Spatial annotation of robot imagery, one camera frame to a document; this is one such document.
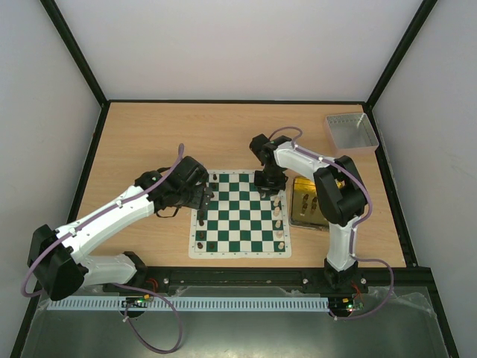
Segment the yellow transparent piece tray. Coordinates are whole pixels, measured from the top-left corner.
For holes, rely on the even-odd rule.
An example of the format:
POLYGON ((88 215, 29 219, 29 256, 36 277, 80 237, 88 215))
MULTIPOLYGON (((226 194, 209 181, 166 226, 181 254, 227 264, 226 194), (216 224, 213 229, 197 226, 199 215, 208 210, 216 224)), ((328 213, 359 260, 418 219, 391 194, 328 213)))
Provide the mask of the yellow transparent piece tray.
POLYGON ((329 222, 320 211, 315 183, 312 180, 302 176, 293 180, 289 221, 295 227, 329 231, 329 222))

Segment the green white chess board mat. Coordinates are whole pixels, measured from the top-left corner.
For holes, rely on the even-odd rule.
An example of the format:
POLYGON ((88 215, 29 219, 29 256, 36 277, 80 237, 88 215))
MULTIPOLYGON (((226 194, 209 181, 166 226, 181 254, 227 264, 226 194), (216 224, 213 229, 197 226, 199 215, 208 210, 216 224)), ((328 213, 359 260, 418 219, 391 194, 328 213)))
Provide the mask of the green white chess board mat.
POLYGON ((191 212, 189 257, 192 259, 265 258, 291 256, 288 199, 285 190, 278 195, 260 195, 253 184, 253 170, 211 170, 208 186, 213 197, 206 211, 191 212), (203 219, 205 225, 199 226, 203 219), (198 240, 198 232, 206 233, 198 240), (202 242, 203 250, 196 244, 202 242), (207 247, 215 243, 215 250, 207 247))

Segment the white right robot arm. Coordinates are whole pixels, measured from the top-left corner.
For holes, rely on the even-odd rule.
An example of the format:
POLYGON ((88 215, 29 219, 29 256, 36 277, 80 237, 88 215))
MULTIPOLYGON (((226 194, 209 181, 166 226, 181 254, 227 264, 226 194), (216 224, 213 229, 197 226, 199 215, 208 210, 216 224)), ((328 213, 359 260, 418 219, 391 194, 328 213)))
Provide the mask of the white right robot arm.
POLYGON ((254 186, 261 195, 270 197, 285 190, 288 180, 285 170, 314 182, 318 206, 329 222, 325 283, 333 292, 343 291, 358 268, 357 227, 367 218, 365 207, 372 206, 355 163, 348 156, 335 159, 316 154, 287 136, 269 139, 260 134, 252 138, 249 148, 262 165, 253 176, 254 186))

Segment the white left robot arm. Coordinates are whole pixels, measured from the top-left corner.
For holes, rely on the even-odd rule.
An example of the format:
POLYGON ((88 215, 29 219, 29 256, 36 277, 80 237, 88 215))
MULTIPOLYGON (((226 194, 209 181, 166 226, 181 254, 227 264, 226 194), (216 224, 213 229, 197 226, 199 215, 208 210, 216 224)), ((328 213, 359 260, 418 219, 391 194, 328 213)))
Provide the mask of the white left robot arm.
POLYGON ((55 230, 46 224, 37 228, 28 267, 53 301, 85 286, 141 286, 148 269, 135 253, 94 256, 92 252, 134 222, 166 208, 207 210, 212 198, 208 179, 206 168, 190 156, 178 159, 170 168, 145 172, 117 198, 88 216, 55 230))

